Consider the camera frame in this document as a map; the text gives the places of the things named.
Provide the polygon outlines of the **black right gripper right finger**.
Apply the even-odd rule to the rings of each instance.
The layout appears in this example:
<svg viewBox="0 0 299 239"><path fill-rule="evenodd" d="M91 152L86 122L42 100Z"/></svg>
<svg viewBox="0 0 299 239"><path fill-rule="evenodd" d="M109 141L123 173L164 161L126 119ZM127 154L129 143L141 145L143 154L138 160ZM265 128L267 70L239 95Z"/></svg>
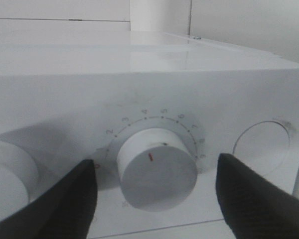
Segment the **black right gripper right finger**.
<svg viewBox="0 0 299 239"><path fill-rule="evenodd" d="M231 154L219 155L215 190L235 238L299 239L299 199Z"/></svg>

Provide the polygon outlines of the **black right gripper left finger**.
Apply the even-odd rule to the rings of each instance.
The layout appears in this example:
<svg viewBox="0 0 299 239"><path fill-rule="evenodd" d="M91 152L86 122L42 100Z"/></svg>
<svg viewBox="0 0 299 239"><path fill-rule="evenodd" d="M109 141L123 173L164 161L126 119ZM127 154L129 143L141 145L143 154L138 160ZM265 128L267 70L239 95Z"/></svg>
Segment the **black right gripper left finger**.
<svg viewBox="0 0 299 239"><path fill-rule="evenodd" d="M0 239L85 239L96 205L96 170L85 159L39 198L0 221Z"/></svg>

